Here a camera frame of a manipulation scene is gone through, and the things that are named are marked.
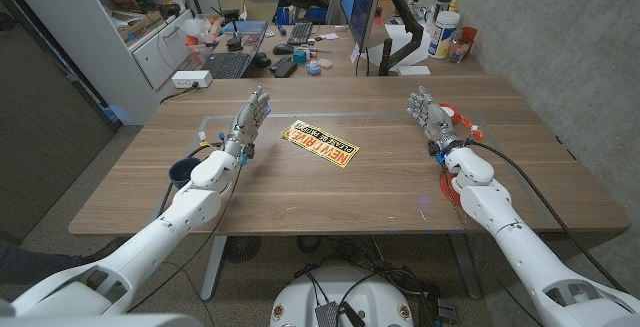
wooden table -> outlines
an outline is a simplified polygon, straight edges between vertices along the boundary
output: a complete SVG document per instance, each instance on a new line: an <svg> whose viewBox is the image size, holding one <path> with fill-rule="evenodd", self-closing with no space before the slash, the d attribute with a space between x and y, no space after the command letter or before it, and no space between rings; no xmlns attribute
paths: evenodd
<svg viewBox="0 0 640 327"><path fill-rule="evenodd" d="M287 43L287 39L291 34L293 26L284 26L287 29L287 35L281 36L275 25L269 25L269 29L276 35L273 37L265 38L260 46L260 52L267 54L267 57L271 59L272 63L276 63L280 58L284 56L278 56L273 54L273 47L281 43ZM322 34L329 34L335 32L335 26L313 26L312 31L316 32L319 28L319 32L314 33L311 37L315 37ZM333 67L330 70L322 70L322 76L330 77L355 77L356 64L351 63L351 52L353 51L354 42L351 36L351 31L335 32L340 38L335 40L322 40L316 42L315 48L319 50L331 51L331 53L318 52L318 58L325 58L333 62ZM384 25L373 25L371 28L371 36L369 37L368 46L376 46L381 44L385 38L389 37ZM223 45L221 45L221 52L226 52ZM417 66L428 66L433 76L470 76L470 75L484 75L485 72L482 66L470 57L465 59L461 64L455 64L449 62L447 59L436 60L427 58L416 64ZM370 74L378 74L378 66L370 63ZM360 58L358 63L358 76L365 76L367 71L367 60ZM269 72L268 68L257 68L251 65L245 74L249 78L271 78L273 73ZM305 68L298 68L289 78L298 77L311 77Z"/></svg>
<svg viewBox="0 0 640 327"><path fill-rule="evenodd" d="M71 222L70 232L120 236L139 231L163 195L169 167L187 152L199 126L204 125L209 138L227 131L228 116L258 85L272 96L273 114L260 129L256 157L243 168L216 235L460 229L455 211L440 191L441 168L427 153L426 137L402 112L409 93L419 85L480 125L484 142L520 164L569 227L616 231L629 223L501 77L321 76L314 81L307 85L298 79L220 81L161 105ZM203 124L208 115L217 117ZM281 138L280 132L297 119L361 149L346 168L335 166ZM513 170L496 156L474 149L495 166L496 178L511 192L514 207L533 229L559 230ZM208 233L211 226L198 232Z"/></svg>

electrical outlet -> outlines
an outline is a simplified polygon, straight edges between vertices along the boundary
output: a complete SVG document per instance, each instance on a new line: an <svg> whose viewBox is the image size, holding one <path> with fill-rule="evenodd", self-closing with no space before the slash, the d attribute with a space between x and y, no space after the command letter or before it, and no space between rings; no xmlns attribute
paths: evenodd
<svg viewBox="0 0 640 327"><path fill-rule="evenodd" d="M213 80L211 72L204 71L178 71L171 77L176 88L190 88L194 82L198 83L199 88L209 87L209 83Z"/></svg>

white container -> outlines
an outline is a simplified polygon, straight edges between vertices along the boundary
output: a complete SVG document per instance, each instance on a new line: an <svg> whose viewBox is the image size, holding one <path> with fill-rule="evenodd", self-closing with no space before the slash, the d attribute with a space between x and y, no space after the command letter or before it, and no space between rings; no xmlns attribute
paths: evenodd
<svg viewBox="0 0 640 327"><path fill-rule="evenodd" d="M438 19L429 43L429 56L435 59L449 56L449 44L458 22L460 22L460 15L456 12L442 11L438 13Z"/></svg>

computer mouse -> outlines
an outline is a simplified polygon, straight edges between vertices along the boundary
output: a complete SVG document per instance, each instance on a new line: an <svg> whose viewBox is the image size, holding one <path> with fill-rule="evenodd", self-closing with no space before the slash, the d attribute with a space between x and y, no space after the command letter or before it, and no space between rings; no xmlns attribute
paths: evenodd
<svg viewBox="0 0 640 327"><path fill-rule="evenodd" d="M291 54L293 53L293 46L288 44L279 44L273 47L273 54Z"/></svg>

robotic arm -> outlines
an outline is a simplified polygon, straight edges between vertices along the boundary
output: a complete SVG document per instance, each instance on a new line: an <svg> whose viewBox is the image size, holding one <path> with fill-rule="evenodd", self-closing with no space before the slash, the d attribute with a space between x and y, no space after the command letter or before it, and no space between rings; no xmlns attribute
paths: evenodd
<svg viewBox="0 0 640 327"><path fill-rule="evenodd" d="M509 260L545 326L638 326L640 301L566 267L511 206L491 164L456 136L451 118L420 87L408 112L423 127L429 152L452 174L464 211L484 227Z"/></svg>
<svg viewBox="0 0 640 327"><path fill-rule="evenodd" d="M253 157L258 128L271 112L258 87L231 123L221 150L191 173L171 206L108 257L56 273L12 303L15 317L100 316L126 312L140 285L193 229L220 213L233 176Z"/></svg>

